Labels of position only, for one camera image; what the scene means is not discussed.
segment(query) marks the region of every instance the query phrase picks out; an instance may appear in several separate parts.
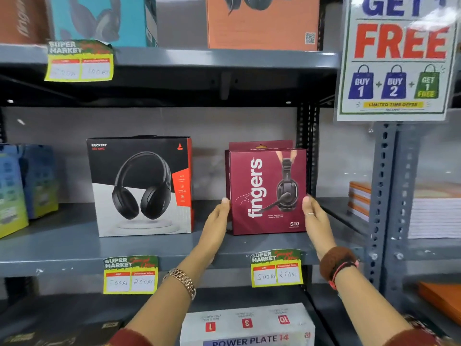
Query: blue shopping bag icon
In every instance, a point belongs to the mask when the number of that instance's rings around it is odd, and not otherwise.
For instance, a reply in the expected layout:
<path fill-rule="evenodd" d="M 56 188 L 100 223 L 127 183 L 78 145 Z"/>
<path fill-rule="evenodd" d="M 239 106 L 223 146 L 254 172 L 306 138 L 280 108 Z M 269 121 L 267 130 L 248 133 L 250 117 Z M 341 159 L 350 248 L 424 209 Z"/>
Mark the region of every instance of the blue shopping bag icon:
<path fill-rule="evenodd" d="M 400 72 L 393 72 L 394 68 L 400 68 Z M 386 74 L 383 93 L 381 98 L 402 99 L 406 97 L 406 73 L 403 72 L 399 64 L 394 65 L 390 72 Z"/>
<path fill-rule="evenodd" d="M 360 73 L 362 67 L 366 72 Z M 352 75 L 352 83 L 349 89 L 349 99 L 371 99 L 373 98 L 373 73 L 370 73 L 368 65 L 362 64 L 357 72 Z"/>

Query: shopping bag icon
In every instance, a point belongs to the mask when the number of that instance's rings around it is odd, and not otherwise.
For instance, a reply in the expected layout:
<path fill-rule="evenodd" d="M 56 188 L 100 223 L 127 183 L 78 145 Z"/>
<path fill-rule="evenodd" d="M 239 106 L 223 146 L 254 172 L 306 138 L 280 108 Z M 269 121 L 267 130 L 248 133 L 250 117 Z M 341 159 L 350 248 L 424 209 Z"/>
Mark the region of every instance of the shopping bag icon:
<path fill-rule="evenodd" d="M 432 66 L 434 71 L 427 71 Z M 415 99 L 417 98 L 438 98 L 438 82 L 440 73 L 436 71 L 434 64 L 428 64 L 424 69 L 424 72 L 419 74 L 418 83 L 416 85 L 416 91 L 414 92 Z"/>
<path fill-rule="evenodd" d="M 360 73 L 362 67 L 366 72 Z M 357 72 L 352 75 L 352 84 L 349 89 L 349 99 L 371 99 L 373 98 L 373 73 L 370 73 L 368 65 L 362 64 Z"/>
<path fill-rule="evenodd" d="M 394 68 L 400 68 L 400 72 L 394 72 Z M 394 65 L 386 74 L 381 98 L 402 99 L 406 97 L 406 73 L 399 64 Z"/>

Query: gold watch strap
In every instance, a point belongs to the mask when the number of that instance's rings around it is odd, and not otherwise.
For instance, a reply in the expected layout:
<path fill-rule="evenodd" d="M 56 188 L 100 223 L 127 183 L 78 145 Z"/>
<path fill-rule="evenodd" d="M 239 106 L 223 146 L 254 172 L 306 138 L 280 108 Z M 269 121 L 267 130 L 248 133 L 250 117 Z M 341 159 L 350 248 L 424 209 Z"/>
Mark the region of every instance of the gold watch strap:
<path fill-rule="evenodd" d="M 177 280 L 179 280 L 182 283 L 182 285 L 184 285 L 184 287 L 189 292 L 191 300 L 195 298 L 195 296 L 197 295 L 197 290 L 195 289 L 192 279 L 190 279 L 186 273 L 184 273 L 178 268 L 175 268 L 175 269 L 172 269 L 170 272 L 168 272 L 165 275 L 165 277 L 163 277 L 163 280 L 165 280 L 165 278 L 168 276 L 175 277 Z"/>

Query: sleeve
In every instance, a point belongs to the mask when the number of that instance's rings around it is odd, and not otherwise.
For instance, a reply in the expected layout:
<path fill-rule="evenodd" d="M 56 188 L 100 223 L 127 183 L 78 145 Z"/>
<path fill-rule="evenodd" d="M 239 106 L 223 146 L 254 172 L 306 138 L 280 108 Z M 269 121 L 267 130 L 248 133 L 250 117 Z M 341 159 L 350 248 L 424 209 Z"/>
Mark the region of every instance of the sleeve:
<path fill-rule="evenodd" d="M 107 346 L 152 346 L 142 334 L 131 329 L 120 329 L 109 340 Z"/>
<path fill-rule="evenodd" d="M 440 343 L 422 329 L 410 329 L 393 336 L 384 346 L 440 346 Z"/>

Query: red number square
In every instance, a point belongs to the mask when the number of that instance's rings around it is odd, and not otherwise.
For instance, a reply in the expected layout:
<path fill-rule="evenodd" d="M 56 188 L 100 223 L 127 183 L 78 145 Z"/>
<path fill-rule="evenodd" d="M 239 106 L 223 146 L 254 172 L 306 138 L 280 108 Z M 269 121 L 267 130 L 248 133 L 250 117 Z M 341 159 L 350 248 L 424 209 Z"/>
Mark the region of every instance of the red number square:
<path fill-rule="evenodd" d="M 290 324 L 290 320 L 286 315 L 278 315 L 280 324 Z"/>
<path fill-rule="evenodd" d="M 243 318 L 242 319 L 242 325 L 244 328 L 252 328 L 253 327 L 253 322 L 251 321 L 251 318 Z"/>
<path fill-rule="evenodd" d="M 215 321 L 207 321 L 205 323 L 205 332 L 208 333 L 210 331 L 216 331 L 216 322 Z"/>

